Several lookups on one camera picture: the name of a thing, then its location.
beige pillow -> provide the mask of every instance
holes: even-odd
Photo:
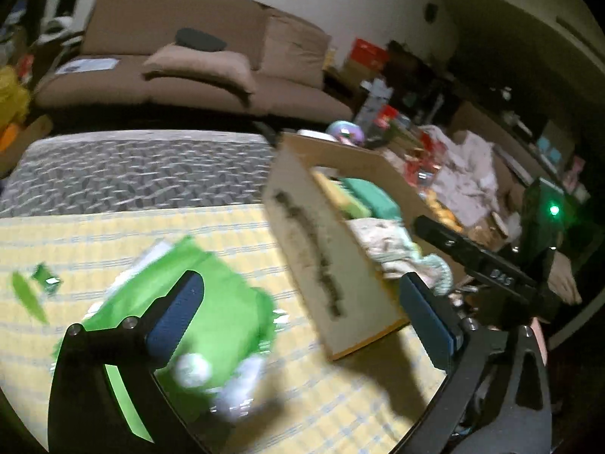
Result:
[[[205,53],[169,44],[152,54],[143,67],[148,77],[193,78],[235,87],[246,93],[256,92],[248,58],[232,51]]]
[[[269,10],[259,73],[321,89],[330,36],[321,29],[276,10]]]

brown sofa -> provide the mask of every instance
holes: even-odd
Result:
[[[274,17],[296,22],[286,44],[267,45],[268,23]],[[146,80],[141,73],[143,62],[173,42],[183,27],[219,37],[228,44],[228,51],[245,54],[258,84],[257,93],[246,96],[188,78]],[[80,106],[159,104],[323,124],[349,120],[352,111],[324,93],[321,83],[316,87],[297,83],[306,72],[321,74],[317,50],[325,53],[328,44],[329,37],[319,28],[252,0],[96,0],[78,57],[116,57],[120,62],[109,71],[51,73],[38,85],[35,104],[47,112]],[[309,47],[315,53],[311,58]],[[281,77],[262,72],[267,60],[272,69],[275,60],[283,60],[284,66],[277,67],[284,70]]]

yellow tablecloth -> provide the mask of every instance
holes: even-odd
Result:
[[[290,315],[276,338],[255,412],[235,428],[226,452],[389,452],[418,419],[443,373],[411,327],[340,361],[326,360],[262,205],[0,219],[0,387],[42,445],[53,345],[143,251],[186,233],[265,288]],[[40,293],[49,326],[29,316],[10,283],[13,271],[29,277],[40,262],[63,280],[55,296]]]

sofa back cushion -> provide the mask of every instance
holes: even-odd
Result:
[[[259,72],[321,89],[330,36],[319,27],[269,8],[267,33]]]
[[[222,39],[258,69],[266,21],[252,0],[96,0],[82,52],[151,55],[190,27]]]

orange object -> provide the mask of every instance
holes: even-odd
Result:
[[[6,129],[0,134],[0,152],[5,150],[8,145],[13,143],[14,139],[21,132],[21,127],[18,124],[10,123]]]
[[[388,62],[388,51],[363,39],[357,39],[350,59],[371,70],[381,71]]]

